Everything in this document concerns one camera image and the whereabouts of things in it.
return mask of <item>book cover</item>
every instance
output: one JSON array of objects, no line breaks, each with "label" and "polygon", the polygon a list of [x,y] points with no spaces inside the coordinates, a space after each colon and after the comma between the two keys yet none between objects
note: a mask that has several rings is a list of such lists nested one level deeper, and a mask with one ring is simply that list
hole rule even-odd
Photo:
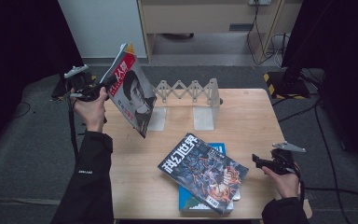
[{"label": "book cover", "polygon": [[109,98],[132,127],[146,137],[156,94],[138,62],[132,44],[123,44],[115,61],[101,79],[113,83],[106,88]]},{"label": "book cover", "polygon": [[[208,143],[209,146],[218,150],[226,155],[226,145],[224,143]],[[237,190],[233,200],[228,204],[225,212],[229,213],[234,209],[234,202],[240,195],[240,191]],[[187,189],[179,185],[179,211],[182,212],[211,212],[213,211],[209,206],[196,199]]]},{"label": "book cover", "polygon": [[249,170],[192,133],[186,134],[158,168],[220,215]]}]

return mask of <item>human hand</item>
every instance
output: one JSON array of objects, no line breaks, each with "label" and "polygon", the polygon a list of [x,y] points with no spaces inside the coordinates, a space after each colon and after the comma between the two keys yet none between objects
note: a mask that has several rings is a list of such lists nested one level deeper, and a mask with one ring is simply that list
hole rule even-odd
[{"label": "human hand", "polygon": [[282,198],[291,198],[298,196],[298,177],[295,174],[277,175],[268,167],[263,166],[261,169],[266,175],[272,178],[279,194]]},{"label": "human hand", "polygon": [[83,119],[89,132],[101,133],[104,124],[104,102],[107,97],[106,88],[100,89],[100,97],[95,101],[84,102],[71,97],[75,112]]}]

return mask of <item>black jacket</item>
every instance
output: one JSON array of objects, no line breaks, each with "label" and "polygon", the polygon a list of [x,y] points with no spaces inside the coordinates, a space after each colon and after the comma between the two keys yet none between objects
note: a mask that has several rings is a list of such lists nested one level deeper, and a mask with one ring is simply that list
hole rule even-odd
[{"label": "black jacket", "polygon": [[[51,224],[113,223],[109,177],[112,138],[86,132],[76,167]],[[262,213],[265,224],[309,223],[298,198],[272,200]]]},{"label": "black jacket", "polygon": [[263,210],[265,224],[305,224],[309,223],[298,198],[272,200]]},{"label": "black jacket", "polygon": [[71,180],[51,224],[113,223],[112,138],[86,132]]}]

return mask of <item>gray carpet floor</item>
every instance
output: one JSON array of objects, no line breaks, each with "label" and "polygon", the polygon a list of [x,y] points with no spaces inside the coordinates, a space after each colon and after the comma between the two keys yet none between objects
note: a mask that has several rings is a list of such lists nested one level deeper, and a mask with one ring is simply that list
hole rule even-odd
[{"label": "gray carpet floor", "polygon": [[[210,78],[216,77],[222,89],[265,90],[267,85],[263,75],[279,70],[266,66],[144,66],[143,69],[153,85],[164,79],[169,84],[182,80],[186,85],[191,80],[198,80],[204,86]],[[107,67],[89,69],[97,77],[106,70]],[[50,101],[58,80],[58,76],[46,77],[27,86],[22,103],[0,136],[0,224],[49,223],[71,176],[74,153],[67,104]],[[308,87],[311,93],[317,93],[311,85]],[[294,154],[306,187],[325,189],[306,190],[313,211],[310,223],[345,223],[344,216],[351,223],[358,223],[358,195],[340,193],[342,213],[337,193],[330,190],[335,188],[336,175],[340,189],[358,192],[358,155],[342,149],[323,104],[314,106],[318,99],[319,95],[312,94],[306,100],[271,99],[271,103],[278,120],[281,120],[285,139],[307,150],[306,153]],[[308,108],[311,108],[308,112],[285,119]],[[76,129],[79,133],[85,129],[79,118],[76,118]]]}]

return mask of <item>red magazine cover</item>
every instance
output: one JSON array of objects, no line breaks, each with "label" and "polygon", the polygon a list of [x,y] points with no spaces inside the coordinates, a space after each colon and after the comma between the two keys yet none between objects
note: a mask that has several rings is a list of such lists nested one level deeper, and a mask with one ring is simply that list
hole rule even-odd
[{"label": "red magazine cover", "polygon": [[107,88],[109,98],[132,127],[145,138],[157,97],[138,62],[132,44],[121,46],[101,82],[110,83],[110,78],[115,78],[117,82]]}]

